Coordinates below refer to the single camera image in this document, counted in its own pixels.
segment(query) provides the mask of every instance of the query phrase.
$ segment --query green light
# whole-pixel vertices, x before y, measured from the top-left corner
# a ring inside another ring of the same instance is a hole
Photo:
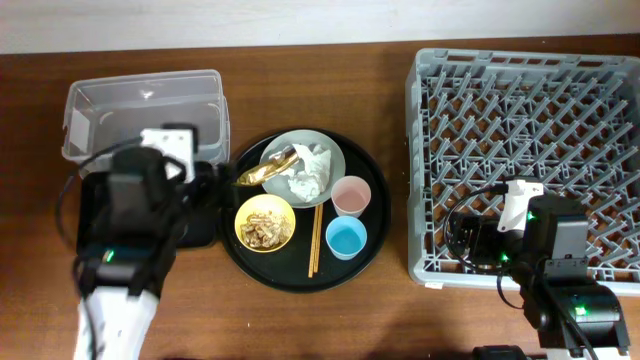
[[[589,314],[589,311],[584,306],[576,306],[575,311],[576,311],[576,316],[585,316]]]
[[[109,250],[109,252],[107,253],[107,257],[105,259],[106,262],[111,262],[111,259],[113,259],[113,255],[115,255],[116,252],[113,250]]]

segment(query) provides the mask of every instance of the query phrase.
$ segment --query crumpled gold wrapper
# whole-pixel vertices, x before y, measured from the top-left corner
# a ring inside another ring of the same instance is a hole
[[[261,185],[272,177],[290,168],[293,164],[297,163],[299,159],[298,153],[293,147],[285,149],[284,151],[272,155],[269,158],[269,161],[245,171],[233,185]]]

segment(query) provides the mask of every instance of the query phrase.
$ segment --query pink cup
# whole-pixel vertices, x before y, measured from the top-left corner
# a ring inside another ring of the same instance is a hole
[[[357,176],[345,176],[333,184],[331,201],[338,216],[357,218],[371,201],[371,188]]]

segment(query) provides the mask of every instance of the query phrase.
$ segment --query white wall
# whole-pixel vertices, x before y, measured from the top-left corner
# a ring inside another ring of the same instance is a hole
[[[629,32],[639,0],[0,0],[0,53]]]

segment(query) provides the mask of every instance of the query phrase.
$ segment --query plastic crate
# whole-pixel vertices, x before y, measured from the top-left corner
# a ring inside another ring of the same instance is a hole
[[[495,288],[495,276],[449,257],[443,218],[468,191],[532,175],[590,209],[590,274],[639,296],[639,76],[632,57],[420,50],[406,82],[410,276],[429,287]],[[501,203],[481,195],[465,206],[500,214]]]
[[[80,163],[116,142],[140,135],[145,128],[187,122],[198,127],[195,160],[229,160],[229,110],[222,79],[215,70],[119,76],[83,80],[71,85],[63,129],[62,156]],[[86,172],[108,170],[110,155]]]

